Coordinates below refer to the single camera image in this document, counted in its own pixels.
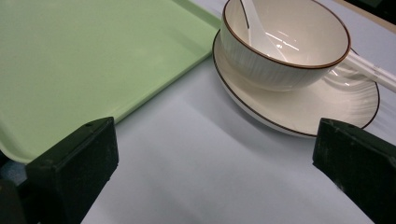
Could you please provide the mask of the white bowl with brown rim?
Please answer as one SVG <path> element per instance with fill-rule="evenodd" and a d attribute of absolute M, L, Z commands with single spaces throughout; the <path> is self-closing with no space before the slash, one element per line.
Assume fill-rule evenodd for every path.
<path fill-rule="evenodd" d="M 269 91 L 294 91 L 332 71 L 350 52 L 344 23 L 316 0 L 252 0 L 262 27 L 285 56 L 279 61 L 250 46 L 240 0 L 222 10 L 220 40 L 226 60 L 252 85 Z"/>

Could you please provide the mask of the white plate with brown rim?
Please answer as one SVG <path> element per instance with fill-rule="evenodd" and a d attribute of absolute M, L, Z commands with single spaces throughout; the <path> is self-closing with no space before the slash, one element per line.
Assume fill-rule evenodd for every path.
<path fill-rule="evenodd" d="M 234 102 L 260 123 L 282 133 L 314 137 L 322 118 L 368 126 L 380 105 L 377 84 L 342 65 L 334 73 L 297 91 L 266 91 L 248 84 L 226 60 L 220 35 L 213 60 L 221 84 Z"/>

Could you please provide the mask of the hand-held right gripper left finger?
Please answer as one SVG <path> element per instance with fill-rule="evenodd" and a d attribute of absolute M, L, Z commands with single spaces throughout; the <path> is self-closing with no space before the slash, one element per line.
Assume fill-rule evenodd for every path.
<path fill-rule="evenodd" d="M 26 165 L 41 224 L 80 224 L 117 169 L 114 119 L 88 122 Z"/>

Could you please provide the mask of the white ceramic spoon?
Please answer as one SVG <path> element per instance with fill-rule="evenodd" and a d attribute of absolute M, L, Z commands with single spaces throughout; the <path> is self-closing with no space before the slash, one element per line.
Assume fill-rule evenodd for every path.
<path fill-rule="evenodd" d="M 258 11 L 252 0 L 240 0 L 247 19 L 248 39 L 251 47 L 268 57 L 286 61 L 285 56 L 276 47 L 262 27 Z"/>

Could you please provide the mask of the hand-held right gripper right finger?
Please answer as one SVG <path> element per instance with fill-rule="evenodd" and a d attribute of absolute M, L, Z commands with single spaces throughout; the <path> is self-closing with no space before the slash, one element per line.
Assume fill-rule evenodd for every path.
<path fill-rule="evenodd" d="M 352 124 L 322 119 L 313 165 L 374 224 L 396 224 L 396 146 Z"/>

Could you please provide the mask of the white chopsticks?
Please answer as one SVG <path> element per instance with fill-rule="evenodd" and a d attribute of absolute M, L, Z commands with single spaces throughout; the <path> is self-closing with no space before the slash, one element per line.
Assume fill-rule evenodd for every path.
<path fill-rule="evenodd" d="M 369 62 L 352 51 L 345 57 L 344 63 L 388 90 L 396 93 L 396 75 L 381 68 L 379 65 Z"/>

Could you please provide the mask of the light green plastic tray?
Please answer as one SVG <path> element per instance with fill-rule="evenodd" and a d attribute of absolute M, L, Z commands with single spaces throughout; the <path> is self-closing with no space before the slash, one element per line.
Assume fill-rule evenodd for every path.
<path fill-rule="evenodd" d="M 191 0 L 0 0 L 0 151 L 28 163 L 122 120 L 204 60 L 218 29 Z"/>

